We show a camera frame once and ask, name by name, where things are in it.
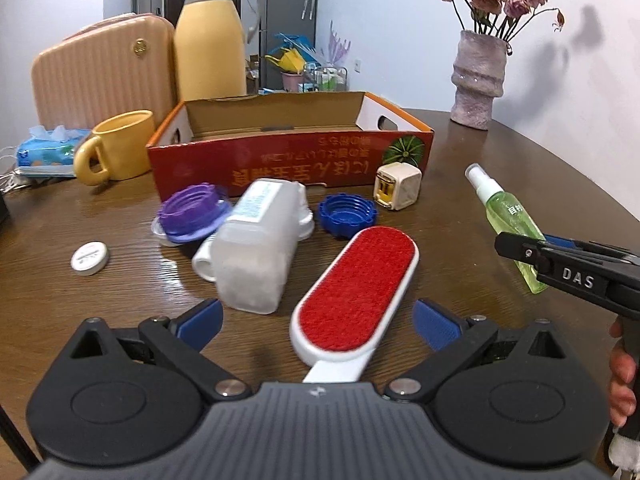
small white box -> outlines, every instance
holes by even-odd
[[[404,209],[418,200],[421,182],[422,172],[407,162],[380,166],[373,185],[373,200],[387,209]]]

purple cap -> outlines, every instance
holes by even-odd
[[[204,240],[231,213],[226,193],[211,184],[189,186],[162,204],[158,220],[169,241],[185,244]]]

yellow mug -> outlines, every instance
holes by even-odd
[[[137,110],[101,122],[74,156],[74,172],[83,184],[98,186],[107,180],[127,180],[151,169],[146,143],[154,133],[154,114]],[[92,157],[102,169],[93,171]]]

green spray bottle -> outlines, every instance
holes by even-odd
[[[520,201],[511,193],[505,192],[500,184],[487,175],[479,164],[475,163],[466,168],[465,176],[484,204],[486,218],[496,233],[507,231],[539,240],[545,239],[545,235],[542,234]],[[538,275],[533,267],[522,262],[516,262],[516,265],[534,294],[546,289],[546,285],[537,280]]]

wooden table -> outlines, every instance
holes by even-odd
[[[400,212],[381,211],[379,224],[413,238],[420,264],[364,380],[382,386],[428,355],[410,312],[417,298],[429,297],[459,316],[481,313],[505,326],[551,318],[604,389],[613,314],[558,290],[531,294],[515,265],[495,254],[494,231],[464,171],[479,162],[545,233],[638,250],[638,221],[589,179],[501,124],[485,133],[451,123],[443,112],[415,115],[436,131],[420,199]],[[312,208],[340,190],[310,188]],[[371,187],[344,190],[372,193]],[[0,403],[27,434],[29,396],[83,319],[136,326],[154,314],[177,316],[216,290],[178,250],[160,248],[151,237],[159,200],[150,174],[105,189],[69,181],[21,190],[7,203],[12,220],[0,232]],[[95,276],[76,276],[71,255],[92,240],[108,245],[111,261]],[[298,246],[279,310],[263,317],[226,309],[224,328],[204,355],[254,387],[301,381],[308,368],[291,349],[289,316],[344,245],[316,230]],[[0,478],[22,474],[0,444]]]

